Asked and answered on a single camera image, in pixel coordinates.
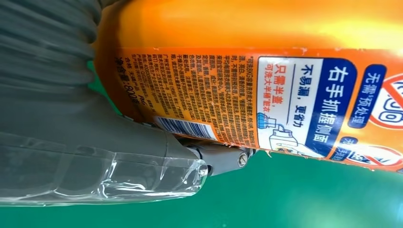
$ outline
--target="orange detergent bottle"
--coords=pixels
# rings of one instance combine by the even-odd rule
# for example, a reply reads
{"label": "orange detergent bottle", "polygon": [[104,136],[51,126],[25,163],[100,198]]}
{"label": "orange detergent bottle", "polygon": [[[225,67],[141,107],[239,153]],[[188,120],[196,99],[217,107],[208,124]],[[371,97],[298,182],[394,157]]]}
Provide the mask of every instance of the orange detergent bottle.
{"label": "orange detergent bottle", "polygon": [[403,172],[401,1],[134,0],[95,66],[126,116],[175,134]]}

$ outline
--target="blue label banner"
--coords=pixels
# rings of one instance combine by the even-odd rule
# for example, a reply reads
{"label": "blue label banner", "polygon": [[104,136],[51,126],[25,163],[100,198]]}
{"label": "blue label banner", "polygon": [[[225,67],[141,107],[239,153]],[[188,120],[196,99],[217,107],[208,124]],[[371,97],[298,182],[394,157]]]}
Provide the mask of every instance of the blue label banner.
{"label": "blue label banner", "polygon": [[346,59],[323,59],[315,106],[305,146],[327,156],[343,124],[357,69]]}
{"label": "blue label banner", "polygon": [[349,127],[363,128],[366,126],[381,91],[385,75],[386,67],[384,65],[372,64],[365,69],[360,92],[348,121]]}

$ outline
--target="metal screw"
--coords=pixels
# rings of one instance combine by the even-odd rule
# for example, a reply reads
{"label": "metal screw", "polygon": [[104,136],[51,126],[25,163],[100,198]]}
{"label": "metal screw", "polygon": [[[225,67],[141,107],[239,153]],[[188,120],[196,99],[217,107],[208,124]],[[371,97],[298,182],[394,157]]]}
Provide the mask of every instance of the metal screw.
{"label": "metal screw", "polygon": [[238,158],[238,165],[242,168],[246,165],[247,162],[248,162],[248,155],[245,152],[241,153]]}

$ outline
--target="green surface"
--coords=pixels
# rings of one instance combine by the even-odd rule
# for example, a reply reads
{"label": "green surface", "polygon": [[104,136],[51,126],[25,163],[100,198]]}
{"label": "green surface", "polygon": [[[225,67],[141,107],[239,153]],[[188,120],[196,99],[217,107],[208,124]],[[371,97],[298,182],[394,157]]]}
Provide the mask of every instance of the green surface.
{"label": "green surface", "polygon": [[[92,85],[100,92],[99,81]],[[403,228],[403,175],[259,152],[193,197],[153,203],[0,208],[38,228]]]}

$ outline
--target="orange label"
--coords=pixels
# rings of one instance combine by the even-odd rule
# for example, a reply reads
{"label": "orange label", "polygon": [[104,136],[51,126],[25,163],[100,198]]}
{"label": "orange label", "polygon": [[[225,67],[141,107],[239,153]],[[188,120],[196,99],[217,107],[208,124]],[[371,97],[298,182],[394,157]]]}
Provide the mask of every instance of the orange label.
{"label": "orange label", "polygon": [[397,52],[119,49],[132,113],[172,133],[399,171],[403,67]]}

